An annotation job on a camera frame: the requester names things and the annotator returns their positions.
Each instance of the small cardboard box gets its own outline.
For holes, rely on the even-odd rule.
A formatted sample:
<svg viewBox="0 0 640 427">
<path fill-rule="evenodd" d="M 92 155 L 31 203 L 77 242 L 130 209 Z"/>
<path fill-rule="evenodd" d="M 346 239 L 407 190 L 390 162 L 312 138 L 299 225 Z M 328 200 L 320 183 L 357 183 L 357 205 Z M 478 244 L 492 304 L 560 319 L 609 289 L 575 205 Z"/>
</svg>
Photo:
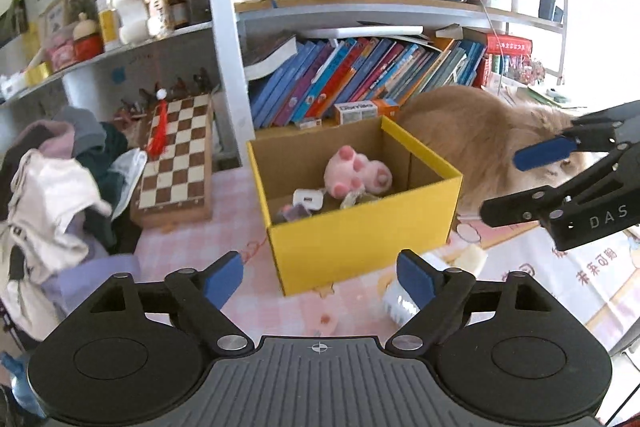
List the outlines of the small cardboard box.
<svg viewBox="0 0 640 427">
<path fill-rule="evenodd" d="M 343 125 L 377 116 L 388 116 L 391 120 L 395 120 L 398 109 L 398 104 L 390 98 L 336 103 L 334 105 L 335 123 Z"/>
<path fill-rule="evenodd" d="M 344 210 L 325 195 L 319 214 L 273 225 L 297 188 L 324 186 L 324 168 L 343 145 L 389 167 L 389 195 Z M 285 295 L 390 266 L 403 248 L 422 253 L 447 240 L 462 175 L 386 117 L 254 140 L 248 149 Z"/>
</svg>

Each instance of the printed tablecloth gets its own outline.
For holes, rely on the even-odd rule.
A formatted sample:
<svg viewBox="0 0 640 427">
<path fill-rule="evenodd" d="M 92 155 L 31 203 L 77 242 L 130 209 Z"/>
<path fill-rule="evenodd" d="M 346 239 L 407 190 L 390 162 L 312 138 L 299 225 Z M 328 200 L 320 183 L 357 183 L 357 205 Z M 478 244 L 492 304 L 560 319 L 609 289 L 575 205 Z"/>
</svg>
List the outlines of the printed tablecloth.
<svg viewBox="0 0 640 427">
<path fill-rule="evenodd" d="M 254 342 L 261 335 L 377 335 L 381 343 L 397 327 L 386 315 L 380 284 L 393 277 L 391 266 L 332 288 L 285 298 L 271 256 L 249 169 L 212 177 L 213 218 L 182 225 L 170 233 L 145 230 L 136 255 L 143 281 L 158 281 L 178 268 L 204 269 L 229 250 L 241 252 L 244 279 L 223 312 Z M 509 270 L 529 271 L 607 347 L 640 316 L 640 271 L 632 254 L 640 246 L 624 233 L 571 252 L 558 252 L 545 230 L 534 225 L 489 229 L 478 222 L 457 223 L 449 244 L 434 253 L 449 259 L 468 243 L 488 252 L 482 279 L 500 280 Z M 321 325 L 321 317 L 330 318 Z M 166 317 L 153 317 L 166 321 Z"/>
</svg>

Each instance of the shelf support pole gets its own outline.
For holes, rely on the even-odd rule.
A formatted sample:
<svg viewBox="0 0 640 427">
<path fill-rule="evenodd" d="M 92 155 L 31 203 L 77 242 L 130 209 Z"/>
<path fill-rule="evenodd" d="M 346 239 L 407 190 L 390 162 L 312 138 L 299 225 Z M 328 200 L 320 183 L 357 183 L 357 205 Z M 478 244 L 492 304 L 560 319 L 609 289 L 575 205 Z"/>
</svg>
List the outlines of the shelf support pole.
<svg viewBox="0 0 640 427">
<path fill-rule="evenodd" d="M 218 69 L 225 90 L 226 110 L 231 123 L 241 165 L 249 165 L 246 142 L 255 139 L 249 94 L 244 79 L 244 67 L 233 0 L 209 0 Z"/>
</svg>

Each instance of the red tassel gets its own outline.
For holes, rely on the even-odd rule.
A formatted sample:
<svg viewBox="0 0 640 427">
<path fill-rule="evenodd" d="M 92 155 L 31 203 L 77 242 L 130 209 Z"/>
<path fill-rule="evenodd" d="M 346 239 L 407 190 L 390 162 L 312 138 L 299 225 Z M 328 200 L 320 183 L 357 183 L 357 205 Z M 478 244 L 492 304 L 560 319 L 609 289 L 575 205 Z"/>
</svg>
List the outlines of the red tassel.
<svg viewBox="0 0 640 427">
<path fill-rule="evenodd" d="M 160 98 L 162 90 L 158 91 L 158 98 Z M 151 158 L 157 158 L 162 154 L 162 151 L 164 151 L 164 146 L 166 145 L 166 128 L 166 102 L 164 101 L 164 97 L 162 97 L 158 104 L 158 125 L 156 126 L 156 131 L 154 132 L 151 142 L 146 147 L 146 152 Z"/>
</svg>

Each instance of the pink plush toy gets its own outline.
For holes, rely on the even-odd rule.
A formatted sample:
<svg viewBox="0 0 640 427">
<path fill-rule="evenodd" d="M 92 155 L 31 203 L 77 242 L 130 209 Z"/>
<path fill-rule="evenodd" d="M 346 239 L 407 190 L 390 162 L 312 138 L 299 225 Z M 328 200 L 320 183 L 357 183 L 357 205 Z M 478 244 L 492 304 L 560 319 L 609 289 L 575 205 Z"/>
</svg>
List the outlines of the pink plush toy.
<svg viewBox="0 0 640 427">
<path fill-rule="evenodd" d="M 363 188 L 369 194 L 382 194 L 391 188 L 391 181 L 391 171 L 386 165 L 377 160 L 370 161 L 348 145 L 340 147 L 324 170 L 327 193 L 337 200 Z"/>
</svg>

